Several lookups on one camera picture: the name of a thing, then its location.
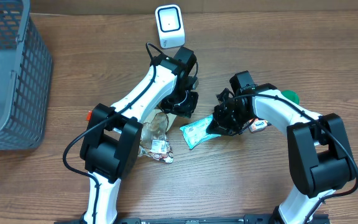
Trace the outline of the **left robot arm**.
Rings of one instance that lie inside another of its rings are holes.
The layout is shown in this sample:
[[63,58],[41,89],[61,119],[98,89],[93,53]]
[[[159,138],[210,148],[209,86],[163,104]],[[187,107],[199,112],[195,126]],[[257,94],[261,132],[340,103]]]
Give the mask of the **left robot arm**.
[[191,117],[198,101],[198,79],[190,74],[196,65],[194,51],[186,47],[174,57],[160,53],[127,96],[91,111],[80,149],[91,189],[79,223],[114,223],[119,186],[135,164],[144,120],[156,106],[164,113]]

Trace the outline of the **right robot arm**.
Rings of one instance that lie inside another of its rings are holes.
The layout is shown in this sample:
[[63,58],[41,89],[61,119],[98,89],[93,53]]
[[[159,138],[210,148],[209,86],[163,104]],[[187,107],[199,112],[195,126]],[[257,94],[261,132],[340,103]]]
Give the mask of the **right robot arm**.
[[315,215],[329,198],[350,195],[358,189],[358,167],[343,120],[335,113],[321,115],[283,96],[274,85],[254,83],[248,71],[235,74],[216,97],[207,133],[234,136],[253,121],[264,119],[287,139],[293,188],[270,215],[246,215],[245,221],[263,223],[329,223]]

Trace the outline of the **teal tissue packet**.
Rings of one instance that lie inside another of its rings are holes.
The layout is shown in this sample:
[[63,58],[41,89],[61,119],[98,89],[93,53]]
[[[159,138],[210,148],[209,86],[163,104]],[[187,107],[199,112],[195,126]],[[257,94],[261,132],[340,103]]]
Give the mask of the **teal tissue packet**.
[[183,138],[190,150],[194,149],[202,142],[220,137],[219,134],[208,134],[206,132],[207,127],[211,124],[212,120],[213,115],[209,115],[203,119],[184,125],[180,128],[180,131],[183,132]]

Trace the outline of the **orange snack packet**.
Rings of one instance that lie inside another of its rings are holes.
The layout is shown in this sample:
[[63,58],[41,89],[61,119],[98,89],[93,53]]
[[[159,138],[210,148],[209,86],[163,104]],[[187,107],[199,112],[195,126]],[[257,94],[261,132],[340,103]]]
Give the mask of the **orange snack packet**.
[[251,119],[247,123],[249,125],[249,131],[251,133],[256,133],[259,131],[263,131],[266,127],[270,126],[270,123],[264,119]]

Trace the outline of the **green lid Knorr jar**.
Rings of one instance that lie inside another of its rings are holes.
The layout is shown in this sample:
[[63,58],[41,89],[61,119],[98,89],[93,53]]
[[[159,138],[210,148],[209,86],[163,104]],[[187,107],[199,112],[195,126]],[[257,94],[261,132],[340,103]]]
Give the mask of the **green lid Knorr jar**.
[[296,92],[294,92],[292,90],[284,90],[281,92],[281,94],[288,101],[291,101],[296,105],[300,104],[300,97],[298,96],[298,94]]

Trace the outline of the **red snack bar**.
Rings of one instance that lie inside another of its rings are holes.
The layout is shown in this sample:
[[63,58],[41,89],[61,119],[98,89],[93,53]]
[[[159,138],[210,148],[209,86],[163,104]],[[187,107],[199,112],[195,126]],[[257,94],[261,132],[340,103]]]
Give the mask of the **red snack bar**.
[[91,119],[92,112],[93,111],[88,111],[88,114],[86,116],[86,121],[89,121]]

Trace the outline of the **clear brown snack bag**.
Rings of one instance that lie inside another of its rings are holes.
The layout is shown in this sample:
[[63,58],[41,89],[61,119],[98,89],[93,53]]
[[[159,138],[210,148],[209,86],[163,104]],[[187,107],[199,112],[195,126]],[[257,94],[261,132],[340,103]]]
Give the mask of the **clear brown snack bag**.
[[146,156],[167,164],[173,162],[173,151],[167,132],[176,117],[174,114],[164,113],[160,108],[152,110],[143,123],[138,157]]

